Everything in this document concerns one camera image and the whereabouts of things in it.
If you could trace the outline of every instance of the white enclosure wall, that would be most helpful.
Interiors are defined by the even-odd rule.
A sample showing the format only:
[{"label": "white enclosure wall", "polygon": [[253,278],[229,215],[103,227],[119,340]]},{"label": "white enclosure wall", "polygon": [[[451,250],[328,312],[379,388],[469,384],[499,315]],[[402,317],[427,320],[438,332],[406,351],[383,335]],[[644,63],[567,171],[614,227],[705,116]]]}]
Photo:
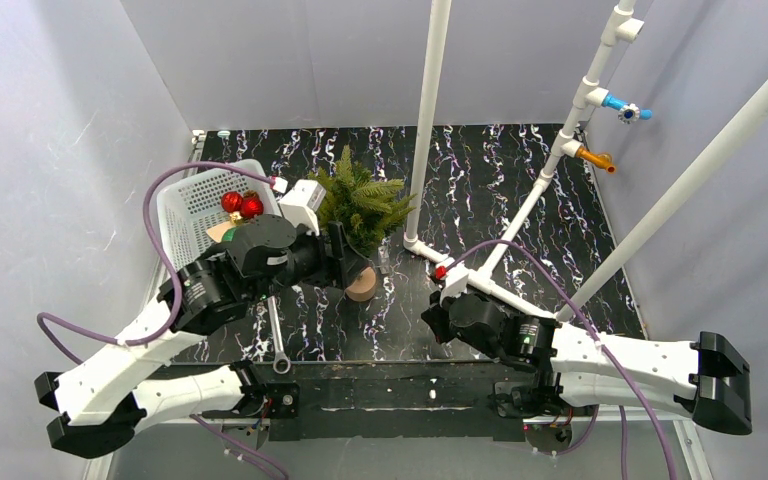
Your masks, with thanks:
[{"label": "white enclosure wall", "polygon": [[[654,2],[609,88],[652,108],[630,128],[599,111],[591,147],[622,238],[768,77],[768,1]],[[726,335],[752,366],[755,432],[702,431],[718,479],[768,478],[768,120],[627,265],[653,338]]]},{"label": "white enclosure wall", "polygon": [[[122,3],[191,128],[416,124],[431,0]],[[454,2],[435,123],[563,123],[616,3]]]},{"label": "white enclosure wall", "polygon": [[34,398],[37,375],[70,368],[34,316],[108,334],[133,318],[156,264],[143,193],[188,140],[118,1],[0,0],[0,479],[81,477]]}]

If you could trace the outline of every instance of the blue valve handle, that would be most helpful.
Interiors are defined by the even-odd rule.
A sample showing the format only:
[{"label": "blue valve handle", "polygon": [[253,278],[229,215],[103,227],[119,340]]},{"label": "blue valve handle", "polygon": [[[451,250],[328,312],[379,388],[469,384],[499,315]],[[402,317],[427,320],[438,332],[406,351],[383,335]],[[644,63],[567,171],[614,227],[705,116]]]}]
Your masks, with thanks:
[{"label": "blue valve handle", "polygon": [[[623,107],[628,105],[628,102],[620,100],[619,98],[611,95],[610,93],[605,95],[605,100],[602,101],[603,107],[610,107],[614,110],[622,110]],[[649,120],[652,118],[652,110],[641,110],[640,118],[642,120]]]}]

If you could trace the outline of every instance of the small christmas tree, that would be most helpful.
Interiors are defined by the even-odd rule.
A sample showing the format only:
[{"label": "small christmas tree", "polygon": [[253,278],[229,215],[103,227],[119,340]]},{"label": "small christmas tree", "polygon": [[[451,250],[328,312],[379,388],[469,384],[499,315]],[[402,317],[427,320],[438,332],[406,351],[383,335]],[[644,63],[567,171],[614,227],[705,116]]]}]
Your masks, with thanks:
[{"label": "small christmas tree", "polygon": [[343,147],[333,177],[320,168],[310,178],[319,182],[326,192],[316,213],[320,228],[325,228],[330,221],[341,222],[349,243],[366,257],[370,257],[413,210],[408,206],[413,195],[396,200],[405,188],[404,180],[374,181],[368,168],[352,162],[348,146]]}]

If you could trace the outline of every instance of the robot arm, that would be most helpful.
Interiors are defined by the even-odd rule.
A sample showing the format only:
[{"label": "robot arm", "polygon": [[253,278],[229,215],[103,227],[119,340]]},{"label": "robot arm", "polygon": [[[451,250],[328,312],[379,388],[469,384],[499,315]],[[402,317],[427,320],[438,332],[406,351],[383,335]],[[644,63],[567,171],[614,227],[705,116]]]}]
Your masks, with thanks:
[{"label": "robot arm", "polygon": [[[568,407],[640,406],[616,367],[587,331],[552,318],[508,315],[490,298],[465,293],[452,270],[422,319],[438,343],[459,339],[489,358],[534,373],[534,383],[497,401],[529,417]],[[749,364],[723,336],[696,342],[652,342],[600,335],[601,344],[639,384],[653,407],[733,435],[752,431]]]},{"label": "robot arm", "polygon": [[116,336],[119,344],[105,345],[68,372],[46,372],[36,379],[40,403],[60,414],[47,427],[54,448],[94,458],[156,423],[207,410],[238,410],[265,398],[266,387],[250,363],[174,380],[146,379],[182,350],[245,318],[251,303],[302,282],[346,288],[368,266],[339,223],[319,235],[313,211],[321,201],[321,187],[299,183],[304,191],[294,188],[282,199],[287,218],[258,216],[178,271],[182,306],[158,339],[142,346],[124,343],[157,331],[169,318],[171,281]]}]

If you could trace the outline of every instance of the purple cable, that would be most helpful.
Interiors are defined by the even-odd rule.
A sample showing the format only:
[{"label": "purple cable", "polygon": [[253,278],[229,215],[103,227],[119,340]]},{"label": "purple cable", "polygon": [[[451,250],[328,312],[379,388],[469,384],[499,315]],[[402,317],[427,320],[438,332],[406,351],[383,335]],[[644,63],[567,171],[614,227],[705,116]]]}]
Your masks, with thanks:
[{"label": "purple cable", "polygon": [[[546,280],[549,281],[549,283],[552,285],[552,287],[558,292],[558,295],[566,302],[567,305],[572,309],[572,311],[575,313],[575,316],[578,317],[581,322],[584,324],[584,328],[587,330],[587,333],[590,334],[590,338],[593,339],[593,341],[599,341],[599,333],[596,331],[596,327],[593,326],[593,323],[584,316],[584,313],[582,313],[581,309],[578,308],[573,301],[569,298],[569,296],[564,292],[564,290],[561,288],[560,285],[558,285],[558,282],[555,281],[554,278],[552,278],[551,275],[549,275],[549,272],[546,271],[545,268],[543,268],[543,265],[540,264],[540,262],[537,261],[536,258],[524,247],[521,245],[511,242],[509,240],[503,240],[501,238],[497,238],[495,240],[487,240],[486,242],[481,242],[478,245],[470,248],[466,251],[463,255],[461,255],[457,260],[455,260],[454,263],[446,267],[447,270],[451,270],[459,263],[463,262],[467,257],[475,253],[477,250],[485,247],[489,247],[490,245],[496,245],[496,244],[504,244],[509,247],[516,248],[519,250],[523,255],[525,255],[528,260],[534,264],[535,268],[544,276],[546,277]],[[643,395],[643,392],[640,390],[640,387],[637,385],[637,382],[634,381],[633,378],[631,378],[631,375],[628,373],[628,371],[623,367],[619,360],[617,360],[617,357],[614,356],[613,353],[611,353],[611,350],[606,346],[602,345],[602,353],[605,354],[606,357],[608,357],[608,360],[611,361],[611,363],[614,364],[614,367],[616,367],[617,371],[619,372],[620,376],[623,377],[623,380],[628,384],[629,388],[631,388],[631,391],[634,392],[634,395],[637,397],[638,400],[640,400],[640,404],[643,406],[643,409],[646,410],[646,414],[649,416],[649,419],[652,420],[652,426],[655,427],[655,433],[658,435],[658,442],[661,444],[661,449],[664,451],[664,458],[667,461],[667,472],[669,473],[670,480],[676,480],[678,477],[676,476],[675,471],[675,465],[673,464],[673,452],[672,448],[670,447],[669,441],[667,440],[667,434],[664,432],[664,427],[661,426],[661,423],[658,421],[658,417],[655,415],[655,409],[652,408],[652,404],[649,403],[649,400],[646,399],[646,396]]]},{"label": "purple cable", "polygon": [[620,405],[620,423],[623,427],[620,447],[620,468],[622,480],[628,480],[628,420],[625,418],[625,407]]},{"label": "purple cable", "polygon": [[[272,457],[270,457],[270,456],[268,456],[266,454],[260,453],[257,450],[254,450],[253,448],[251,448],[248,445],[244,444],[243,442],[237,440],[236,438],[234,438],[234,437],[228,435],[227,433],[223,432],[222,430],[220,430],[218,428],[214,428],[212,425],[210,425],[209,423],[205,422],[204,419],[199,417],[198,415],[190,415],[190,418],[195,420],[196,423],[198,423],[202,427],[208,429],[211,433],[213,433],[217,437],[219,437],[222,440],[225,440],[226,442],[230,443],[231,445],[239,448],[241,452],[245,452],[246,454],[248,454],[248,455],[245,455],[245,454],[241,453],[244,458],[249,459],[251,457],[254,457],[254,458],[258,459],[258,460],[255,460],[255,462],[251,462],[250,460],[247,460],[247,461],[252,463],[252,465],[254,465],[255,467],[260,468],[261,470],[266,472],[266,474],[269,475],[270,478],[273,478],[275,480],[290,480],[290,474],[287,473],[287,470],[285,470],[284,467],[282,467],[280,464],[278,464],[278,462],[275,459],[273,459]],[[281,472],[281,475],[283,475],[283,476],[278,476],[278,475],[275,475],[272,472],[267,471],[266,470],[266,466],[261,464],[259,462],[259,460],[263,460],[264,462],[268,463],[273,468],[275,468],[276,470]]]},{"label": "purple cable", "polygon": [[590,423],[587,424],[587,428],[584,429],[584,433],[581,435],[581,438],[576,440],[576,442],[563,452],[557,452],[556,455],[566,455],[568,453],[572,453],[575,450],[578,450],[578,447],[584,445],[584,442],[587,440],[588,437],[590,437],[590,433],[593,431],[593,427],[596,426],[596,415],[599,414],[599,405],[596,405],[596,409],[593,410],[593,416],[590,417]]},{"label": "purple cable", "polygon": [[278,476],[275,473],[273,473],[272,471],[270,471],[269,467],[267,467],[266,465],[260,463],[260,461],[258,461],[256,458],[250,457],[250,456],[246,455],[245,453],[243,453],[243,452],[241,452],[239,450],[234,450],[232,448],[229,448],[227,451],[228,451],[228,453],[230,453],[230,454],[234,455],[235,457],[237,457],[238,460],[254,465],[258,469],[260,469],[261,472],[265,473],[267,477],[269,477],[269,478],[271,478],[273,480],[281,480],[280,476]]},{"label": "purple cable", "polygon": [[[229,172],[238,173],[240,175],[253,178],[255,180],[260,180],[261,182],[268,183],[269,185],[275,184],[275,180],[273,178],[269,178],[264,175],[249,172],[247,170],[243,170],[240,167],[235,167],[233,165],[226,165],[224,163],[218,163],[218,162],[194,162],[194,163],[188,163],[186,165],[179,165],[170,170],[167,170],[166,172],[162,173],[159,177],[157,177],[157,180],[155,180],[148,187],[148,191],[146,192],[145,198],[143,199],[143,223],[145,224],[146,233],[148,234],[148,238],[151,241],[151,245],[154,247],[154,250],[157,252],[158,256],[160,256],[160,261],[163,263],[163,266],[166,267],[167,271],[169,271],[169,277],[172,280],[172,288],[174,290],[174,295],[172,298],[172,308],[169,311],[169,318],[166,320],[166,322],[163,323],[162,327],[160,327],[156,332],[148,336],[145,336],[143,338],[126,340],[125,345],[127,346],[133,347],[137,345],[145,345],[151,341],[157,340],[158,338],[160,338],[161,335],[163,335],[167,330],[169,330],[169,327],[172,326],[172,323],[175,321],[175,318],[178,316],[178,312],[181,310],[181,297],[183,295],[181,279],[178,278],[178,272],[175,270],[175,267],[172,265],[172,261],[169,260],[169,257],[166,255],[166,253],[163,252],[163,245],[161,244],[160,240],[157,238],[157,232],[154,231],[154,227],[151,225],[151,199],[154,196],[154,192],[157,190],[158,187],[160,187],[160,184],[163,183],[167,178],[171,177],[172,175],[178,172],[189,170],[191,168],[219,168],[222,170],[228,170]],[[42,332],[45,334],[45,336],[48,337],[49,340],[51,340],[51,343],[53,343],[58,350],[63,352],[64,355],[69,357],[69,359],[75,363],[80,364],[81,359],[78,358],[74,353],[69,351],[69,349],[66,348],[65,345],[63,345],[63,342],[57,339],[57,337],[54,335],[51,329],[48,328],[48,325],[45,324],[46,320],[56,325],[59,325],[65,328],[66,330],[77,333],[78,335],[82,335],[84,337],[91,338],[93,340],[98,340],[104,343],[109,343],[112,345],[118,344],[118,341],[114,337],[109,337],[107,335],[103,335],[103,334],[88,330],[86,328],[79,327],[58,316],[52,315],[48,312],[40,312],[39,314],[37,314],[37,325],[39,325],[39,327],[42,329]]]}]

